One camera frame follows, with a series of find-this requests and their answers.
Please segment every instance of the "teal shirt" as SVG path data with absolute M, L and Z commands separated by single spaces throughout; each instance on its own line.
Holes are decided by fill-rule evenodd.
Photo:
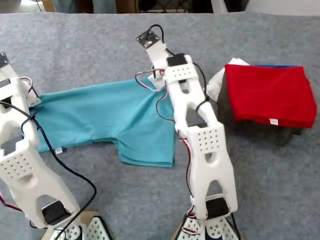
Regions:
M 148 79 L 142 82 L 151 86 Z M 174 124 L 156 112 L 156 102 L 164 93 L 143 88 L 135 80 L 117 81 L 44 94 L 30 113 L 43 107 L 36 119 L 54 149 L 112 142 L 123 163 L 172 167 Z M 173 118 L 169 97 L 160 102 L 159 111 Z M 38 151 L 48 151 L 39 135 Z

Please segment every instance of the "gray felt mat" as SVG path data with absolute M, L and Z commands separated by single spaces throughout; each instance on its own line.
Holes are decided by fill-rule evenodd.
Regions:
M 320 18 L 255 13 L 65 15 L 0 14 L 0 51 L 40 94 L 132 79 L 151 67 L 135 37 L 161 24 L 168 48 L 199 63 L 210 79 L 232 57 L 252 64 L 302 65 L 320 101 Z M 228 135 L 239 209 L 248 240 L 315 240 L 320 236 L 320 124 L 284 148 Z M 83 181 L 45 162 L 62 176 L 80 205 L 92 193 Z M 168 240 L 190 206 L 185 182 L 187 152 L 179 142 L 175 166 L 125 165 L 111 144 L 73 147 L 60 158 L 89 177 L 100 211 L 118 240 Z M 3 183 L 5 197 L 10 194 Z M 20 212 L 0 207 L 1 239 L 36 240 Z

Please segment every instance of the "folded clothing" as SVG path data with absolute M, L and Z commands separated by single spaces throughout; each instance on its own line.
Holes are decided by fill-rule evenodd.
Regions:
M 141 81 L 151 85 L 148 79 Z M 172 167 L 175 128 L 156 111 L 163 94 L 143 88 L 135 80 L 117 81 L 44 94 L 42 103 L 30 113 L 43 107 L 36 119 L 54 149 L 113 142 L 124 163 Z M 173 117 L 169 98 L 161 101 L 159 111 Z M 48 151 L 41 134 L 40 140 L 38 151 Z
M 304 68 L 225 66 L 227 90 L 237 122 L 252 120 L 284 127 L 311 128 L 317 105 Z

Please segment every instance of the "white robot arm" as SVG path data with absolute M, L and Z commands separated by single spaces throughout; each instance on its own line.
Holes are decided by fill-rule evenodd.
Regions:
M 87 227 L 78 216 L 81 209 L 76 199 L 37 152 L 40 145 L 38 126 L 32 121 L 29 107 L 40 102 L 31 79 L 18 77 L 5 53 L 0 53 L 0 178 L 18 206 L 15 209 L 22 211 L 30 224 L 32 222 L 39 229 L 56 230 L 50 240 L 85 240 Z M 4 147 L 5 142 L 15 128 L 21 128 L 22 137 L 13 149 L 8 150 Z M 44 195 L 55 201 L 41 208 L 38 200 Z M 101 230 L 104 239 L 111 239 L 104 229 Z
M 163 30 L 159 25 L 152 27 L 159 27 L 163 37 Z M 136 40 L 146 49 L 154 68 L 164 70 L 164 75 L 155 72 L 149 79 L 157 89 L 164 86 L 167 88 L 174 109 L 175 130 L 190 146 L 191 167 L 188 181 L 193 218 L 198 220 L 202 230 L 207 227 L 207 232 L 212 232 L 211 237 L 218 237 L 223 231 L 221 230 L 220 234 L 219 231 L 214 233 L 212 226 L 224 226 L 227 223 L 225 217 L 238 208 L 234 170 L 227 152 L 224 126 L 217 121 L 211 104 L 206 101 L 191 57 L 185 54 L 170 56 L 168 52 L 171 52 L 164 41 L 161 41 L 151 28 Z M 205 121 L 206 127 L 188 126 L 189 108 L 196 110 Z M 222 193 L 207 195 L 213 181 L 219 183 Z M 190 228 L 189 231 L 191 235 L 196 232 Z M 204 232 L 198 231 L 197 234 L 205 239 Z M 184 239 L 183 233 L 177 239 Z

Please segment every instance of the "white cloth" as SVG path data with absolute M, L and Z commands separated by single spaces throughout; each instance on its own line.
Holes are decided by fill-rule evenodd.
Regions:
M 247 62 L 243 61 L 240 58 L 232 58 L 228 64 L 243 65 L 243 66 L 249 65 Z M 210 81 L 206 86 L 206 93 L 215 102 L 218 101 L 218 96 L 221 90 L 221 85 L 222 85 L 222 80 L 224 78 L 224 75 L 225 75 L 225 68 L 222 68 L 210 79 Z

